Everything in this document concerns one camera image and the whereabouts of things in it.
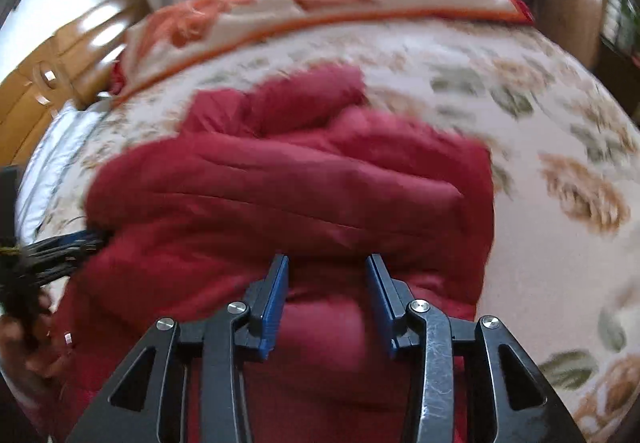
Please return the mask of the person left hand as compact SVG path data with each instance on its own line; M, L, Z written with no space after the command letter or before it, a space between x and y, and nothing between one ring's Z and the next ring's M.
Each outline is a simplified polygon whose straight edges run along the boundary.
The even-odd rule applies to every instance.
M67 363L64 339L53 329L51 296L41 290L38 300L39 315L31 330L12 316L1 316L1 369L29 397L48 393Z

